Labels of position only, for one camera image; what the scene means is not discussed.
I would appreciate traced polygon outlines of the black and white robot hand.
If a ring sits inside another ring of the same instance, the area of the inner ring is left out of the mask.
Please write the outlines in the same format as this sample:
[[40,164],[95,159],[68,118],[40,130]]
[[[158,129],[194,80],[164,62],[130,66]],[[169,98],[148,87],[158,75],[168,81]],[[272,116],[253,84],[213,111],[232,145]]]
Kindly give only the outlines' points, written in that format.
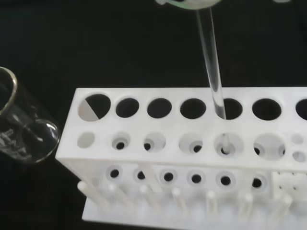
[[156,0],[156,2],[160,5],[168,3],[173,6],[187,10],[210,8],[213,5],[219,3],[220,1],[221,0]]

